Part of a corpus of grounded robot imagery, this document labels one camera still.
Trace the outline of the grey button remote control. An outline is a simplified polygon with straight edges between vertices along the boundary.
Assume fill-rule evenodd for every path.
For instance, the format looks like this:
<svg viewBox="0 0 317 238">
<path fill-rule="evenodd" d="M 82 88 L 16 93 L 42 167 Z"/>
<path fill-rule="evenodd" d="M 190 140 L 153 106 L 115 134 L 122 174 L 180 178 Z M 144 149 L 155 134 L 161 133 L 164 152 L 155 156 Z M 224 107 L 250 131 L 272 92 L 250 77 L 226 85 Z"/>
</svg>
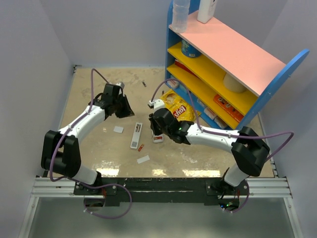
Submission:
<svg viewBox="0 0 317 238">
<path fill-rule="evenodd" d="M 162 143 L 163 142 L 163 134 L 154 134 L 152 133 L 152 141 L 153 143 Z"/>
</svg>

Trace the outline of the white long remote control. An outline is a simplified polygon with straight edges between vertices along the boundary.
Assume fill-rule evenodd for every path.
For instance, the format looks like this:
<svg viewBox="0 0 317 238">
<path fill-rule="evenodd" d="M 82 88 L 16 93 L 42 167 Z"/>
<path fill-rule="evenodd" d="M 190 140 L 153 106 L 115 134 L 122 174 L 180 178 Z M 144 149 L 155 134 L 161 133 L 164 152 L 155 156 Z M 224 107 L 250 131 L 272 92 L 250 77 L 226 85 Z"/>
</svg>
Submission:
<svg viewBox="0 0 317 238">
<path fill-rule="evenodd" d="M 131 149 L 138 149 L 138 144 L 139 144 L 139 140 L 140 140 L 142 125 L 143 124 L 141 122 L 137 122 L 135 124 L 135 128 L 134 128 L 134 131 L 133 131 L 133 136 L 132 136 L 132 140 L 131 140 L 131 144 L 130 144 L 130 148 Z"/>
</svg>

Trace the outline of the white battery cover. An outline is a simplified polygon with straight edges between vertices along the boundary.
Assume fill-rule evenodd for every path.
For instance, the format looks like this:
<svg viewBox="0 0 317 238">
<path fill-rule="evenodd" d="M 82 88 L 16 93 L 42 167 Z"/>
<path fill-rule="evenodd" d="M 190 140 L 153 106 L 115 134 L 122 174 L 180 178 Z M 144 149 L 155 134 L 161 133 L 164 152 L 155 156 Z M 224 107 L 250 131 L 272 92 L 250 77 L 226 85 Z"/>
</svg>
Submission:
<svg viewBox="0 0 317 238">
<path fill-rule="evenodd" d="M 141 163 L 144 163 L 144 162 L 146 162 L 148 160 L 150 160 L 150 157 L 148 155 L 146 155 L 146 156 L 144 156 L 142 158 L 137 159 L 137 163 L 141 164 Z"/>
<path fill-rule="evenodd" d="M 115 126 L 113 131 L 116 132 L 116 133 L 122 133 L 124 130 L 123 127 L 120 127 L 120 126 Z"/>
</svg>

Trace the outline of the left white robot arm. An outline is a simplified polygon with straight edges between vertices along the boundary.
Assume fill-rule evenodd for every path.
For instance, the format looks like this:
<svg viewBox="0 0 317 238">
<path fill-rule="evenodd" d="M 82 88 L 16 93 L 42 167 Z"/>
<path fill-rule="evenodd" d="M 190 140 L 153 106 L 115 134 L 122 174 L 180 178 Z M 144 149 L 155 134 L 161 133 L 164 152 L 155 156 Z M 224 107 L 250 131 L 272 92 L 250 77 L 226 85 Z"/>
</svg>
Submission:
<svg viewBox="0 0 317 238">
<path fill-rule="evenodd" d="M 123 89 L 123 82 L 107 83 L 103 92 L 92 97 L 85 110 L 73 122 L 58 131 L 50 130 L 45 134 L 41 167 L 49 172 L 52 182 L 59 180 L 53 174 L 59 174 L 60 179 L 75 181 L 85 186 L 91 194 L 101 192 L 101 173 L 82 163 L 80 143 L 111 115 L 119 119 L 134 115 Z"/>
</svg>

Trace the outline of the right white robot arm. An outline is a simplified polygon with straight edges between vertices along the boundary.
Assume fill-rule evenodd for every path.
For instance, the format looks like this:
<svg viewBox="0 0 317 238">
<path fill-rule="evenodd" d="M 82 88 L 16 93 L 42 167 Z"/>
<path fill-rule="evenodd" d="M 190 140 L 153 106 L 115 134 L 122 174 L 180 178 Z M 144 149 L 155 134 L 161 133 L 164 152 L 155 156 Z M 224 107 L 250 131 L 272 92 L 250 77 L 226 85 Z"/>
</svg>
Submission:
<svg viewBox="0 0 317 238">
<path fill-rule="evenodd" d="M 149 114 L 149 121 L 154 135 L 164 134 L 178 144 L 205 145 L 231 153 L 235 165 L 226 171 L 220 183 L 222 192 L 227 195 L 233 194 L 249 176 L 261 174 L 270 151 L 267 144 L 246 126 L 229 131 L 200 127 L 192 121 L 178 121 L 166 108 Z"/>
</svg>

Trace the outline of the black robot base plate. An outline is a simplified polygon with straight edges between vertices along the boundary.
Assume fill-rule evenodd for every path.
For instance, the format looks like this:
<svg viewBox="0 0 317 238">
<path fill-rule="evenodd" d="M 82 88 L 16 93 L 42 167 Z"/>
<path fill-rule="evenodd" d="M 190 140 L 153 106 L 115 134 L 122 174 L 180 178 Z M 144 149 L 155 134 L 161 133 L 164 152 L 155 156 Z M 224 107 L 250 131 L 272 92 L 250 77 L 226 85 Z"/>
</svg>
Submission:
<svg viewBox="0 0 317 238">
<path fill-rule="evenodd" d="M 90 203 L 100 199 L 105 206 L 121 203 L 202 203 L 206 206 L 237 208 L 249 194 L 246 181 L 237 188 L 222 190 L 222 178 L 103 178 L 105 188 L 89 190 L 77 183 L 74 194 Z"/>
</svg>

